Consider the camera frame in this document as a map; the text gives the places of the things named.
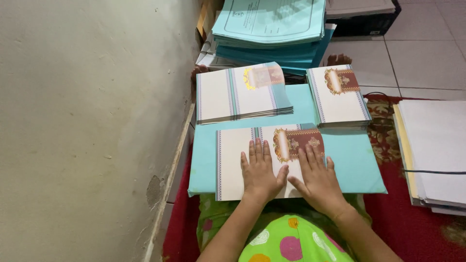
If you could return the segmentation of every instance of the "yellow paper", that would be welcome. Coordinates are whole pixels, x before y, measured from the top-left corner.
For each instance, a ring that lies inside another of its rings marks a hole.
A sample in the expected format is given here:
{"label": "yellow paper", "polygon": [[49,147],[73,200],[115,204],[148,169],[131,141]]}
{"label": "yellow paper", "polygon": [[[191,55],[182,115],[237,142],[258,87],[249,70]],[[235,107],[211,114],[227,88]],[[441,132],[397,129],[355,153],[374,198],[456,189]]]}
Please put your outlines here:
{"label": "yellow paper", "polygon": [[[405,168],[408,170],[413,170],[411,147],[409,145],[409,140],[408,140],[408,135],[406,133],[406,129],[404,128],[404,123],[401,117],[401,112],[397,104],[393,105],[393,109],[395,111],[395,116],[397,119],[398,135],[400,137],[401,146],[403,148],[402,153],[403,153],[404,161],[406,164]],[[416,187],[415,173],[412,173],[412,172],[406,172],[406,173],[408,175],[408,186],[410,189],[411,197],[419,199],[418,188]]]}

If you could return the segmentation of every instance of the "blue folder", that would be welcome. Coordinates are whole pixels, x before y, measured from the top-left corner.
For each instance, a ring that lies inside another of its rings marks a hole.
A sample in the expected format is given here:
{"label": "blue folder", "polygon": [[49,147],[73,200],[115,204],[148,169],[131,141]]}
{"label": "blue folder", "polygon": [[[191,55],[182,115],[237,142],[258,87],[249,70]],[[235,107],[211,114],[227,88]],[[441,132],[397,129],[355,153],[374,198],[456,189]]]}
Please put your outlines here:
{"label": "blue folder", "polygon": [[[217,130],[315,123],[313,99],[308,84],[287,85],[286,93],[294,113],[274,117],[242,119],[196,125],[188,194],[215,193]],[[343,193],[387,193],[366,131],[320,129],[326,156],[335,163]]]}

